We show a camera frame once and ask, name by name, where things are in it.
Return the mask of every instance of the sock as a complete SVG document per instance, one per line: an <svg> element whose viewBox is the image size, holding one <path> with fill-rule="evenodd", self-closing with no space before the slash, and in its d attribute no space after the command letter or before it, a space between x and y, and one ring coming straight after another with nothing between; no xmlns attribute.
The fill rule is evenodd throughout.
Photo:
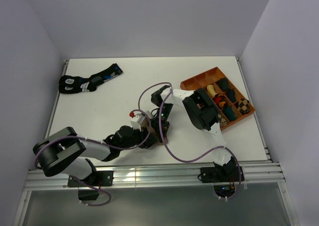
<svg viewBox="0 0 319 226"><path fill-rule="evenodd" d="M82 92L81 88L59 85L59 92L62 94L76 94Z"/></svg>
<svg viewBox="0 0 319 226"><path fill-rule="evenodd" d="M230 90L230 87L229 87L227 78L221 78L221 79L217 82L217 85L218 85L219 88L220 88L222 91L224 91L224 92L227 91L227 90Z"/></svg>
<svg viewBox="0 0 319 226"><path fill-rule="evenodd" d="M122 73L123 71L120 69L120 67L116 63L114 63L109 68L91 75L89 79L96 86L99 86Z"/></svg>
<svg viewBox="0 0 319 226"><path fill-rule="evenodd" d="M215 97L213 98L213 101L221 109L227 106L227 101L226 101L226 98L224 97L224 94L216 94Z"/></svg>
<svg viewBox="0 0 319 226"><path fill-rule="evenodd" d="M122 74L123 71L114 63L109 68L91 75L89 78L80 76L63 75L59 80L59 92L63 94L75 94L79 92L92 92L97 86Z"/></svg>
<svg viewBox="0 0 319 226"><path fill-rule="evenodd" d="M213 98L213 97L215 97L215 95L217 95L213 85L208 85L206 89L207 89L210 97Z"/></svg>
<svg viewBox="0 0 319 226"><path fill-rule="evenodd" d="M231 102L236 102L235 91L233 89L227 92L227 97L228 99L230 99Z"/></svg>
<svg viewBox="0 0 319 226"><path fill-rule="evenodd" d="M229 106L226 106L225 109L223 109L223 113L229 121L237 120L234 111Z"/></svg>
<svg viewBox="0 0 319 226"><path fill-rule="evenodd" d="M89 78L80 76L63 75L59 80L59 85L71 88L79 88L82 92L91 92L96 90L96 85Z"/></svg>

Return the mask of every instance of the yellow object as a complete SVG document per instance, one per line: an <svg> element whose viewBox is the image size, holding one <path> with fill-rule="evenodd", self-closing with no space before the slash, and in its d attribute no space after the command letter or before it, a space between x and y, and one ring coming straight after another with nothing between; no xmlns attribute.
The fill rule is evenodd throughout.
<svg viewBox="0 0 319 226"><path fill-rule="evenodd" d="M226 101L220 101L218 106L222 109L224 109L227 106L227 102Z"/></svg>
<svg viewBox="0 0 319 226"><path fill-rule="evenodd" d="M208 85L208 86L207 86L207 91L208 91L209 96L212 97L212 98L214 98L215 95L217 94L217 93L215 92L215 89L214 89L214 86L213 86L213 85Z"/></svg>

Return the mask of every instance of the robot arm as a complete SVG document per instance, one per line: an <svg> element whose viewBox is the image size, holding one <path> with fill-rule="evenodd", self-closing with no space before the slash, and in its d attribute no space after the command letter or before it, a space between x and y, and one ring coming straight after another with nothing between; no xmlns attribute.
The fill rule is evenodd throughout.
<svg viewBox="0 0 319 226"><path fill-rule="evenodd" d="M44 174L48 177L64 173L75 176L86 185L96 186L101 181L101 175L86 157L110 161L118 157L123 149L149 148L157 141L162 142L159 117L165 137L169 129L167 119L173 105L185 107L192 124L208 136L213 147L225 147L226 142L219 127L218 108L204 89L185 91L172 89L166 85L152 94L151 101L160 107L167 96L163 104L162 115L159 115L158 110L156 117L152 118L150 122L156 136L151 135L149 129L142 126L145 118L142 114L135 115L131 119L133 128L122 126L114 135L108 136L101 143L80 137L72 127L66 127L33 147L36 155L35 161L38 160ZM208 181L210 182L229 182L229 177L232 176L236 167L239 168L234 157L225 148L213 151L213 161L215 167L209 173Z"/></svg>
<svg viewBox="0 0 319 226"><path fill-rule="evenodd" d="M167 121L173 105L185 107L192 124L197 129L203 131L203 134L208 137L212 147L225 146L226 142L219 127L218 108L206 91L202 88L195 91L172 89L166 85L152 94L152 103L160 107L163 100L171 91L172 94L165 101L162 110L162 122L165 123ZM212 155L214 157L214 163L220 166L227 164L231 160L231 154L225 149L216 149L212 152Z"/></svg>

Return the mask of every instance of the white table surface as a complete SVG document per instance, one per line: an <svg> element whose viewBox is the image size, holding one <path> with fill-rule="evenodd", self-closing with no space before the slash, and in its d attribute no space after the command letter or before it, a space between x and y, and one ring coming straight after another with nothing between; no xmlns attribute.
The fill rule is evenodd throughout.
<svg viewBox="0 0 319 226"><path fill-rule="evenodd" d="M123 74L100 85L95 92L60 94L50 135L72 126L82 136L101 140L114 134L121 126L130 126L129 112L137 109L141 92L147 87L168 81L179 88L181 81L218 66L241 93L247 91L235 57L151 57L71 59L67 75L89 77L117 63ZM143 110L156 108L151 103L151 89L141 101ZM190 122L185 109L174 106L169 116L168 146L179 158L190 160L211 148L203 133ZM250 115L222 131L229 147L239 161L267 160L255 117ZM198 162L212 162L213 152ZM164 146L121 152L110 162L93 161L95 165L154 165L179 163Z"/></svg>

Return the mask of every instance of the green object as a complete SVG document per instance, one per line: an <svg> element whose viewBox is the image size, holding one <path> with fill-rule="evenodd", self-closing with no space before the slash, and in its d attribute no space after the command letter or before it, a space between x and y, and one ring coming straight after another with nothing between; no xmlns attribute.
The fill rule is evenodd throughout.
<svg viewBox="0 0 319 226"><path fill-rule="evenodd" d="M235 91L234 89L231 89L227 92L227 97L230 99L231 102L236 102L236 97L235 97Z"/></svg>
<svg viewBox="0 0 319 226"><path fill-rule="evenodd" d="M229 121L237 120L234 111L229 106L226 106L225 109L223 109L223 113Z"/></svg>
<svg viewBox="0 0 319 226"><path fill-rule="evenodd" d="M220 88L222 91L230 90L230 86L229 86L229 84L228 84L227 78L221 78L221 79L217 82L217 85L219 86L219 88Z"/></svg>

